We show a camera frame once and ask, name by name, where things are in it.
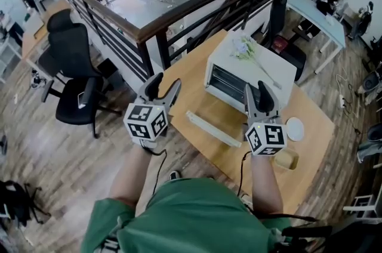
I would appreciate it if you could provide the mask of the pale blue desk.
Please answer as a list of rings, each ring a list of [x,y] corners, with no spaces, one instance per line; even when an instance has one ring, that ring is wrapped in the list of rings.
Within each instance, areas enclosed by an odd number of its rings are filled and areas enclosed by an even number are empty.
[[[309,20],[316,27],[318,27],[322,33],[324,33],[328,40],[321,46],[319,52],[322,54],[326,48],[333,43],[335,45],[334,50],[326,57],[322,64],[315,70],[315,74],[318,74],[324,69],[324,67],[331,62],[334,57],[346,47],[346,40],[344,34],[343,25],[334,17],[329,15],[323,15],[317,8],[316,4],[312,0],[287,0],[287,7],[299,13],[302,17]]]

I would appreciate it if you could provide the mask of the black office chair with headrest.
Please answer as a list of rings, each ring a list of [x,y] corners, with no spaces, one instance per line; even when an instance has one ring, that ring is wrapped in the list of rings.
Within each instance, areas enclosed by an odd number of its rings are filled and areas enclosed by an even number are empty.
[[[69,125],[90,125],[93,137],[96,133],[96,114],[104,111],[121,116],[122,112],[101,105],[107,101],[103,92],[104,78],[95,69],[90,58],[87,28],[82,23],[74,23],[71,9],[63,9],[51,15],[47,23],[48,42],[54,65],[69,80],[63,90],[53,88],[54,81],[47,82],[41,95],[46,102],[51,94],[58,98],[56,119]],[[84,92],[86,106],[78,109],[78,94]]]

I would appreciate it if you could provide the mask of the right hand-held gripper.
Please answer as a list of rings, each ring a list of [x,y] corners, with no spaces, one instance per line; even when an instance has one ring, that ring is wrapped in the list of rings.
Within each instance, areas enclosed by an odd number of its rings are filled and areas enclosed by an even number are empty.
[[[248,117],[245,140],[254,156],[274,156],[287,146],[286,126],[282,123],[280,105],[271,87],[258,81],[258,90],[260,100],[256,107],[253,88],[249,83],[245,85],[244,101]],[[269,116],[256,117],[258,111]]]

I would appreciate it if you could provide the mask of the person's right forearm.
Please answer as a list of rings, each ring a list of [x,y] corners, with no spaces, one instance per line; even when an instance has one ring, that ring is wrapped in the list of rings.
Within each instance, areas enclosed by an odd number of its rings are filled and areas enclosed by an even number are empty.
[[[270,158],[251,155],[252,206],[260,214],[283,213],[284,205]]]

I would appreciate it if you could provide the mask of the green shirt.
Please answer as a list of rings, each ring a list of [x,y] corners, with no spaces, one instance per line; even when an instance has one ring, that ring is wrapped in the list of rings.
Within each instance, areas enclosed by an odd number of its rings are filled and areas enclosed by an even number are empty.
[[[209,178],[162,185],[136,215],[107,198],[94,204],[81,253],[95,253],[116,233],[123,253],[270,253],[288,218],[259,220],[226,186]]]

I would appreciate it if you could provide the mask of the round white plate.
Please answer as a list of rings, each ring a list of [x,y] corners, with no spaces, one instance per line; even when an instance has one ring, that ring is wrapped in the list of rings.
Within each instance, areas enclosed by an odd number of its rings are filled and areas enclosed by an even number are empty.
[[[304,138],[304,125],[299,118],[289,118],[286,122],[286,131],[292,141],[301,141]]]

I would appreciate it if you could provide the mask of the wooden table with white legs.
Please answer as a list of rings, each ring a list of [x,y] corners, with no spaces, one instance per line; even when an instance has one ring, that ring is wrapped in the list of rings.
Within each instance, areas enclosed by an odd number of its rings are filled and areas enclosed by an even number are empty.
[[[170,110],[173,127],[235,184],[241,185],[245,193],[251,194],[250,160],[242,160],[249,151],[248,143],[242,143],[240,148],[230,147],[192,124],[186,116],[189,110],[231,137],[242,138],[242,124],[247,117],[204,88],[208,57],[226,35],[221,30],[168,68],[159,93],[164,94],[174,80],[181,79],[180,94]],[[296,213],[302,205],[334,132],[333,122],[297,85],[293,86],[288,105],[282,110],[284,122],[291,117],[299,118],[304,125],[304,138],[288,141],[287,146],[299,154],[297,167],[289,171],[273,165],[287,214]]]

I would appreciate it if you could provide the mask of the dark metal railing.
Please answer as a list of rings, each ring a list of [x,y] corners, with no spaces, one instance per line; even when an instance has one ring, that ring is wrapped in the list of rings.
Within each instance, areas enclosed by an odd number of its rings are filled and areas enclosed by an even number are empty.
[[[170,26],[217,0],[189,0],[142,28],[136,27],[96,0],[66,1],[98,35],[102,44],[143,81],[154,74],[148,40],[156,41],[161,65],[167,69],[182,53],[191,52],[220,30],[245,27],[249,16],[270,0],[224,0],[222,6],[213,11],[204,11],[200,19],[174,36],[167,35]]]

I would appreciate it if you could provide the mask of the white oven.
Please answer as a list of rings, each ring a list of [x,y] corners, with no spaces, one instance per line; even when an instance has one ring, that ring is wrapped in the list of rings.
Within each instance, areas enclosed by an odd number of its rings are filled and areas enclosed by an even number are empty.
[[[255,99],[258,100],[260,98],[258,81],[263,81],[271,87],[281,108],[285,107],[294,85],[296,67],[259,44],[261,46],[260,61],[274,80],[282,85],[282,89],[279,90],[256,64],[230,55],[234,49],[232,44],[234,33],[243,32],[228,32],[208,57],[204,79],[205,90],[244,113],[246,83],[251,85]]]

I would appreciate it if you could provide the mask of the artificial flower bunch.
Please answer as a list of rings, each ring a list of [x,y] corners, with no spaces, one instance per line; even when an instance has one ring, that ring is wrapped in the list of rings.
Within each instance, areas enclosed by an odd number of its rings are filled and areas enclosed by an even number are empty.
[[[279,90],[282,89],[282,85],[274,80],[274,78],[268,73],[263,64],[260,61],[261,46],[250,36],[245,33],[234,33],[232,36],[232,44],[234,49],[231,52],[231,56],[239,60],[248,60],[256,64],[272,81],[273,85]]]

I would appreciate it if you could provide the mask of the white stool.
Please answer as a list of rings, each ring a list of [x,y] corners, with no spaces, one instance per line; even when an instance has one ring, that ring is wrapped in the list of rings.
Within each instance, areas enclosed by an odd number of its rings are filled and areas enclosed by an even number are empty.
[[[343,211],[357,219],[382,219],[382,198],[380,195],[356,196],[353,204],[344,206]]]

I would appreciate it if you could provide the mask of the person's left forearm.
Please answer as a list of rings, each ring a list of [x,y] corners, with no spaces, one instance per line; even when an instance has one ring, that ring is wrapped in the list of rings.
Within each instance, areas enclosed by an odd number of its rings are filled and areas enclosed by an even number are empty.
[[[109,197],[136,209],[151,158],[152,154],[139,145],[129,150],[112,182]]]

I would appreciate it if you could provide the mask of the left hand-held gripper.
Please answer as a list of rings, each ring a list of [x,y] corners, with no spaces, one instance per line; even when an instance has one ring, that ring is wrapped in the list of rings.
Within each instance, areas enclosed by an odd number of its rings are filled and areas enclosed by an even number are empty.
[[[168,113],[181,90],[181,79],[176,79],[164,96],[157,98],[164,73],[151,76],[139,89],[137,98],[128,105],[123,122],[135,144],[156,147],[160,136],[166,136]]]

